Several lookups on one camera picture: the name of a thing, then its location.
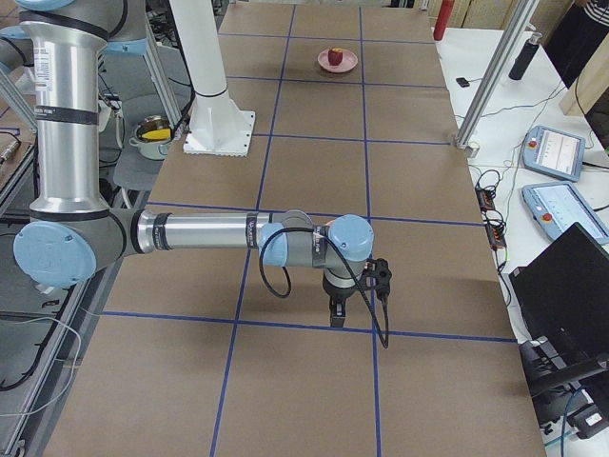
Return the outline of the red apple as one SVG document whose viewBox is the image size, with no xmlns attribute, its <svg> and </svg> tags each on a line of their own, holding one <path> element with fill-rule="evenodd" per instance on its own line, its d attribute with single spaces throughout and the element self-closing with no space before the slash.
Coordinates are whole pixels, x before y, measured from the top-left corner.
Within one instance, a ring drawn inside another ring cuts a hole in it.
<svg viewBox="0 0 609 457">
<path fill-rule="evenodd" d="M 331 67 L 338 67 L 344 60 L 344 51 L 341 48 L 331 48 L 327 51 L 327 62 Z"/>
</svg>

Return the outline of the pink plate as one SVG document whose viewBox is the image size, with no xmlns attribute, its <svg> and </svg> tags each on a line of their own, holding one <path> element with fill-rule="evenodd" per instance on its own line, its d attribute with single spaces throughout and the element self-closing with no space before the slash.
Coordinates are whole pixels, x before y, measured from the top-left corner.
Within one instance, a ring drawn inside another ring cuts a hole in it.
<svg viewBox="0 0 609 457">
<path fill-rule="evenodd" d="M 358 65 L 358 56 L 351 50 L 341 48 L 344 51 L 344 60 L 338 67 L 331 67 L 327 62 L 327 51 L 329 49 L 321 51 L 317 57 L 318 64 L 323 70 L 330 73 L 347 73 L 355 69 Z"/>
</svg>

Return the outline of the orange black usb hub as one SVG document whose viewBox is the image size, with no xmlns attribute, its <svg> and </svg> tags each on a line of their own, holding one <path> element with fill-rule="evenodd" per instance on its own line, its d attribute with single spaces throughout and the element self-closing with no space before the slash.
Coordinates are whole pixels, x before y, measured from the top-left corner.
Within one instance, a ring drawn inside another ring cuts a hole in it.
<svg viewBox="0 0 609 457">
<path fill-rule="evenodd" d="M 505 249 L 506 223 L 503 215 L 496 209 L 494 191 L 476 187 L 476 196 L 479 203 L 484 228 L 490 248 L 494 251 Z"/>
</svg>

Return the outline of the black laptop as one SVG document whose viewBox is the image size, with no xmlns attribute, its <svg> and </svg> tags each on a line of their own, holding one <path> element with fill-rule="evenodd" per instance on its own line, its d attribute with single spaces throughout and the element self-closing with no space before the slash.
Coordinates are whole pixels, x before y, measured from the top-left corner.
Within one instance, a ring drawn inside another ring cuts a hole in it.
<svg viewBox="0 0 609 457">
<path fill-rule="evenodd" d="M 571 357 L 608 351 L 608 252 L 581 224 L 509 279 L 531 337 Z"/>
</svg>

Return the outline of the black monitor stand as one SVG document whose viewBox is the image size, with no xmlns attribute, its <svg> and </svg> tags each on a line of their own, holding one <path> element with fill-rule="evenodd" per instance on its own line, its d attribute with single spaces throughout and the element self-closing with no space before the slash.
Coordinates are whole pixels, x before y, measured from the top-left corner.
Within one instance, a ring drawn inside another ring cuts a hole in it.
<svg viewBox="0 0 609 457">
<path fill-rule="evenodd" d="M 519 351 L 532 398 L 608 370 L 607 353 L 567 365 L 547 339 L 536 345 L 526 341 Z"/>
</svg>

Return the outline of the lower teach pendant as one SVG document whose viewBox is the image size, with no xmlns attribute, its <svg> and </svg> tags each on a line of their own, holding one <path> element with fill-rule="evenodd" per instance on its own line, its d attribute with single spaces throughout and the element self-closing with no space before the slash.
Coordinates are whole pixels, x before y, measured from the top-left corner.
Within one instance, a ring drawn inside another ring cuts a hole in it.
<svg viewBox="0 0 609 457">
<path fill-rule="evenodd" d="M 579 223 L 601 245 L 608 244 L 608 228 L 571 182 L 524 186 L 522 198 L 534 220 L 554 241 Z"/>
</svg>

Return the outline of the teach pendant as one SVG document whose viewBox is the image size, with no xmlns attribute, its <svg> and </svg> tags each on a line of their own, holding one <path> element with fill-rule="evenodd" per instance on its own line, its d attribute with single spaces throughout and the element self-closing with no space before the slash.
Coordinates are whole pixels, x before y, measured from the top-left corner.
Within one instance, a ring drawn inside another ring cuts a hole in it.
<svg viewBox="0 0 609 457">
<path fill-rule="evenodd" d="M 579 223 L 601 245 L 608 244 L 608 228 L 571 182 L 524 186 L 522 198 L 534 220 L 554 241 Z"/>
<path fill-rule="evenodd" d="M 557 179 L 578 182 L 586 141 L 584 138 L 551 129 L 534 126 L 521 148 L 526 168 Z"/>
</svg>

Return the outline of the white pot with lid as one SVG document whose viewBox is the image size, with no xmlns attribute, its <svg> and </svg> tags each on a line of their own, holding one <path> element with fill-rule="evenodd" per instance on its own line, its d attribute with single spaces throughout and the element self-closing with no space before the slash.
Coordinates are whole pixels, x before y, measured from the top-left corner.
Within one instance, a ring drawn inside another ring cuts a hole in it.
<svg viewBox="0 0 609 457">
<path fill-rule="evenodd" d="M 128 143 L 143 157 L 160 161 L 166 158 L 171 141 L 170 123 L 166 117 L 151 115 L 137 124 Z"/>
</svg>

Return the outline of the small black device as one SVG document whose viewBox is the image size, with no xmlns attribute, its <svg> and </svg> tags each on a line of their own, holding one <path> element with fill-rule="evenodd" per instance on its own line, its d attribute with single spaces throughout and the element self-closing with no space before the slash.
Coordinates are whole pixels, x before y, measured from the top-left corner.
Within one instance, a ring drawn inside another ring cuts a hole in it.
<svg viewBox="0 0 609 457">
<path fill-rule="evenodd" d="M 470 86 L 470 82 L 467 79 L 463 78 L 463 77 L 458 77 L 456 79 L 456 82 L 462 88 L 467 88 L 467 87 Z"/>
</svg>

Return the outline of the upper teach pendant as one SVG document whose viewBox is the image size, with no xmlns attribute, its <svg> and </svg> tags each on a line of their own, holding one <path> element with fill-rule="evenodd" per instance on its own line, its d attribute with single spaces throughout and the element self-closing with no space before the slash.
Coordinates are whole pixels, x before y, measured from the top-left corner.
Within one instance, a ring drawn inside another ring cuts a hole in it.
<svg viewBox="0 0 609 457">
<path fill-rule="evenodd" d="M 586 141 L 584 138 L 551 129 L 534 126 L 521 148 L 526 168 L 557 179 L 578 182 Z"/>
</svg>

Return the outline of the black bottle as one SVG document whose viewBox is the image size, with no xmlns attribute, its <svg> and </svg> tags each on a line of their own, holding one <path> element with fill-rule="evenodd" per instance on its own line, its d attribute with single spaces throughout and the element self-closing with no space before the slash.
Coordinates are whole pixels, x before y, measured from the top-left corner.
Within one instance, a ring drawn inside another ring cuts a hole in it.
<svg viewBox="0 0 609 457">
<path fill-rule="evenodd" d="M 533 32 L 531 36 L 524 42 L 520 53 L 515 59 L 515 62 L 508 72 L 508 77 L 514 81 L 520 81 L 531 64 L 537 50 L 540 47 L 542 34 Z"/>
</svg>

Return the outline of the wooden board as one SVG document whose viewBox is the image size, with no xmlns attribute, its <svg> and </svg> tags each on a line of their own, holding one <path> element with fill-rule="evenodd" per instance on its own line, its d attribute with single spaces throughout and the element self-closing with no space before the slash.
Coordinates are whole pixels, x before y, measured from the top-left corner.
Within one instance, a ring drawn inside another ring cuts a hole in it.
<svg viewBox="0 0 609 457">
<path fill-rule="evenodd" d="M 566 116 L 586 114 L 608 88 L 608 73 L 583 71 L 560 101 L 560 109 Z"/>
</svg>

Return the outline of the aluminium frame post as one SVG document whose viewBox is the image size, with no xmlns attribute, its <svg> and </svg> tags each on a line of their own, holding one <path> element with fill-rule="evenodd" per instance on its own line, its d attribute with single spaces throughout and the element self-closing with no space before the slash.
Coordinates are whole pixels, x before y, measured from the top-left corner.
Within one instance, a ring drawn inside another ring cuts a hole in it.
<svg viewBox="0 0 609 457">
<path fill-rule="evenodd" d="M 480 150 L 480 147 L 471 140 L 472 135 L 499 83 L 508 59 L 517 47 L 520 37 L 530 22 L 538 4 L 538 0 L 520 0 L 502 33 L 501 39 L 482 77 L 481 84 L 454 137 L 454 146 L 461 149 L 466 158 L 475 158 Z"/>
</svg>

